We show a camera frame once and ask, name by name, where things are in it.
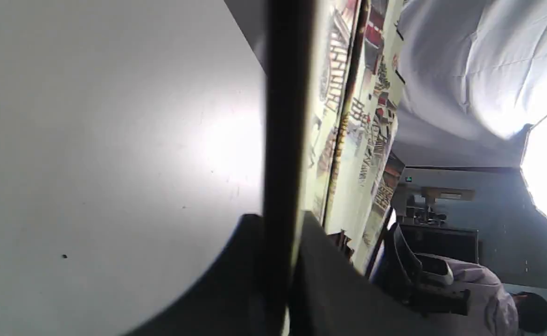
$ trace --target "white shirt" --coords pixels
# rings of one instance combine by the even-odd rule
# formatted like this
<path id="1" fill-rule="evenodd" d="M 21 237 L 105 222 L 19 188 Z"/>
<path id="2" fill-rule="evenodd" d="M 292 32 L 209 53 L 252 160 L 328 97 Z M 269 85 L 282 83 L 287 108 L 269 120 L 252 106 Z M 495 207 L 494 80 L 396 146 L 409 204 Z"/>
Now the white shirt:
<path id="1" fill-rule="evenodd" d="M 519 315 L 512 296 L 502 282 L 484 266 L 446 257 L 454 275 L 452 291 L 470 290 L 468 316 L 432 314 L 431 321 L 440 323 L 446 335 L 455 336 L 515 336 L 519 329 Z"/>

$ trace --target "office chair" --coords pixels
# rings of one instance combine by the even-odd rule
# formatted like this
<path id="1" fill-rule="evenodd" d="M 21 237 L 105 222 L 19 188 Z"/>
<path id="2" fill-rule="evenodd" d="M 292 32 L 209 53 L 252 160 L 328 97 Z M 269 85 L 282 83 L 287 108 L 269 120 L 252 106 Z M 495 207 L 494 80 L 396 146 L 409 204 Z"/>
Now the office chair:
<path id="1" fill-rule="evenodd" d="M 400 225 L 394 223 L 383 240 L 383 253 L 374 266 L 372 283 L 414 311 L 468 315 L 470 291 L 452 292 L 454 281 L 447 262 L 432 255 L 413 253 Z"/>

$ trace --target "gray wall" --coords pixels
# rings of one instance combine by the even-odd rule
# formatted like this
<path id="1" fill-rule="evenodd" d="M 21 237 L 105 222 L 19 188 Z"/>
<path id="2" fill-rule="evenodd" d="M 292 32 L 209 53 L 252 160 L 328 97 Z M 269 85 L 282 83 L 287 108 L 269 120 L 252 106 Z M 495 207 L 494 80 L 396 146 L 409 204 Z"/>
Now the gray wall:
<path id="1" fill-rule="evenodd" d="M 221 0 L 0 0 L 0 336 L 121 334 L 188 289 L 260 211 L 262 106 Z"/>
<path id="2" fill-rule="evenodd" d="M 519 174 L 407 168 L 413 185 L 474 189 L 472 202 L 438 200 L 452 227 L 479 230 L 483 264 L 503 282 L 547 288 L 547 219 L 531 203 Z"/>

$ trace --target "man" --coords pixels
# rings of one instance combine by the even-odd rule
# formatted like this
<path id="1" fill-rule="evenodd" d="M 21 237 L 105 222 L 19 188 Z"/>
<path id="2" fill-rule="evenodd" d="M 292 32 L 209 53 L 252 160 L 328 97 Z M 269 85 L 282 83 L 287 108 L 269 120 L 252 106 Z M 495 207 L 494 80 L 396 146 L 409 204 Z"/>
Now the man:
<path id="1" fill-rule="evenodd" d="M 447 335 L 515 336 L 519 330 L 541 333 L 547 329 L 547 301 L 541 296 L 521 292 L 509 294 L 498 277 L 484 266 L 446 257 L 454 283 L 452 291 L 470 290 L 468 316 L 431 315 L 442 323 Z"/>

